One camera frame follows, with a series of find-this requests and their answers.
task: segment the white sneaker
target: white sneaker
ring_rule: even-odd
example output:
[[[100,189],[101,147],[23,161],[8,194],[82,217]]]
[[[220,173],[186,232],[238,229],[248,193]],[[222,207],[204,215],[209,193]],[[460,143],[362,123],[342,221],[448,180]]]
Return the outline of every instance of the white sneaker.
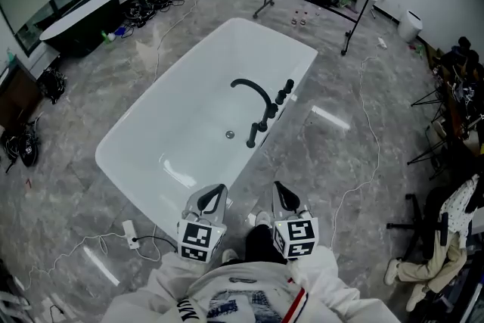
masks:
[[[395,282],[396,277],[399,275],[399,259],[391,259],[388,262],[388,268],[386,268],[385,278],[383,282],[385,285],[392,285]]]
[[[271,216],[266,211],[261,211],[257,214],[256,226],[259,225],[267,225],[269,228],[271,227]]]
[[[235,250],[233,249],[224,250],[224,253],[222,253],[222,264],[225,264],[226,262],[229,262],[233,259],[239,259],[239,256],[235,252]]]
[[[415,285],[414,290],[411,292],[410,299],[408,299],[407,308],[406,308],[407,312],[412,312],[415,309],[415,306],[417,305],[417,303],[425,299],[425,296],[427,294],[424,292],[424,288],[425,288],[424,284]]]

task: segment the marble floor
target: marble floor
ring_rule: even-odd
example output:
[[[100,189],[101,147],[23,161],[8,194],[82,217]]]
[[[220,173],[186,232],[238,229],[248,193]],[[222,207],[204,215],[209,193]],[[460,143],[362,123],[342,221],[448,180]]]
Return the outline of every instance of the marble floor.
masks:
[[[38,112],[42,140],[37,165],[27,169],[19,161],[8,175],[0,174],[0,257],[24,287],[32,266],[51,268],[85,236],[123,233],[131,219],[139,234],[154,225],[141,214],[95,162],[95,148],[110,127],[153,82],[161,36],[188,12],[194,0],[158,14],[126,39],[99,46],[82,59],[67,59],[60,70],[68,77],[67,90],[56,105],[45,100]],[[163,74],[193,45],[231,17],[252,19],[262,0],[197,0],[186,17],[160,46]],[[308,11],[305,26],[291,25],[295,10]],[[424,129],[432,107],[410,108],[410,103],[433,89],[427,62],[398,37],[396,25],[377,14],[362,18],[348,54],[340,55],[343,35],[352,24],[335,14],[300,0],[275,0],[257,20],[317,49],[297,102],[273,131],[231,189],[226,213],[230,235],[225,246],[242,253],[242,237],[250,228],[249,214],[270,209],[271,184],[278,179],[306,193],[319,218],[321,243],[330,244],[334,213],[343,193],[367,181],[377,165],[377,144],[359,99],[359,68],[366,57],[362,94],[371,125],[380,142],[380,168],[370,185],[349,193],[337,219],[334,252],[340,277],[357,287],[363,297],[379,297],[400,319],[408,287],[385,287],[383,273],[389,258],[402,255],[409,234],[388,232],[388,221],[408,220],[405,193],[425,194],[436,183],[428,178],[429,163],[406,166],[425,147]],[[377,48],[383,37],[387,50]],[[322,110],[349,124],[344,130],[312,109]],[[2,157],[1,168],[8,162]],[[31,186],[26,185],[29,179]],[[71,257],[57,262],[50,277],[32,273],[25,294],[33,316],[50,322],[51,303],[64,306],[66,321],[100,321],[112,298],[145,283],[158,264],[127,249],[126,241],[106,237],[105,256],[97,240],[88,240]],[[157,242],[162,253],[171,249]],[[157,257],[150,240],[141,252]],[[95,256],[111,273],[94,264]]]

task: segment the bathtub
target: bathtub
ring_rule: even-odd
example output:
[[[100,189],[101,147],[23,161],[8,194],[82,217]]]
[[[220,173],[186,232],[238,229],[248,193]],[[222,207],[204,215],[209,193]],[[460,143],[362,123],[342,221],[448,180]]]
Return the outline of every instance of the bathtub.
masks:
[[[96,150],[108,178],[151,221],[176,239],[187,199],[215,183],[228,189],[277,125],[248,148],[265,103],[234,79],[250,79],[274,101],[288,79],[293,92],[317,51],[245,19],[230,19],[170,67],[119,119]],[[233,138],[226,133],[232,131]]]

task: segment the white trash can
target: white trash can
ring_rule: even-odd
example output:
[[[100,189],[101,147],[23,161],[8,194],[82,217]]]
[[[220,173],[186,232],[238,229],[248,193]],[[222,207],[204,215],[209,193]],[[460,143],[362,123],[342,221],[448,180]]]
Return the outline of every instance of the white trash can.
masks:
[[[366,0],[356,0],[355,10],[356,12],[360,13],[365,6]],[[374,4],[378,2],[378,0],[368,0],[368,4],[366,5],[365,15],[370,13],[370,10],[373,8]]]
[[[422,20],[413,12],[407,10],[400,18],[398,31],[404,41],[411,42],[417,38],[418,33],[422,31],[423,28],[424,24],[422,23]]]

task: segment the power strip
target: power strip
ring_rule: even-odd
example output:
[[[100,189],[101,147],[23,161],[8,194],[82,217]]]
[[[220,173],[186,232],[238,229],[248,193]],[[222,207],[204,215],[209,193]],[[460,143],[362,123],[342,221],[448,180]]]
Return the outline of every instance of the power strip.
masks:
[[[126,240],[128,240],[129,249],[131,249],[131,250],[139,249],[140,248],[139,242],[133,241],[133,238],[137,238],[135,226],[133,225],[133,221],[131,221],[129,219],[129,220],[123,222],[123,229],[124,229],[124,233],[126,235]]]

